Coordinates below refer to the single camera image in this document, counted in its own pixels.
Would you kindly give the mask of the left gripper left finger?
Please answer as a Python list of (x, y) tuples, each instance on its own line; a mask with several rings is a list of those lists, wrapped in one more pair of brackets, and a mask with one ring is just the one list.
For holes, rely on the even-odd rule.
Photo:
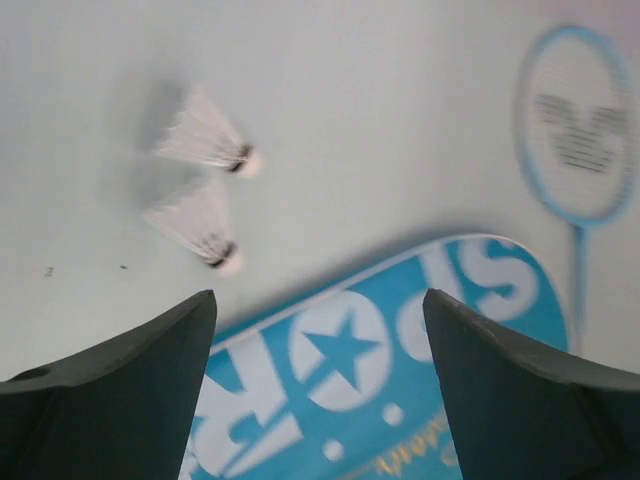
[(178, 478), (216, 317), (203, 290), (2, 382), (2, 478)]

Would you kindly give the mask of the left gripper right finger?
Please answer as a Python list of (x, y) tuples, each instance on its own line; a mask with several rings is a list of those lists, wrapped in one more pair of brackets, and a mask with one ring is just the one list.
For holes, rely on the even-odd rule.
[(639, 377), (430, 289), (423, 312), (465, 479), (636, 479)]

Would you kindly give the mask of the white shuttlecock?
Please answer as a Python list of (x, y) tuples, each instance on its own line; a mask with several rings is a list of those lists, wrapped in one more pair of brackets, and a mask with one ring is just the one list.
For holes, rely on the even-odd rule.
[(202, 87), (192, 89), (152, 152), (160, 157), (214, 166), (243, 178), (255, 177), (262, 157)]
[(224, 185), (199, 177), (154, 203), (144, 220), (223, 276), (237, 274), (243, 256), (233, 235)]

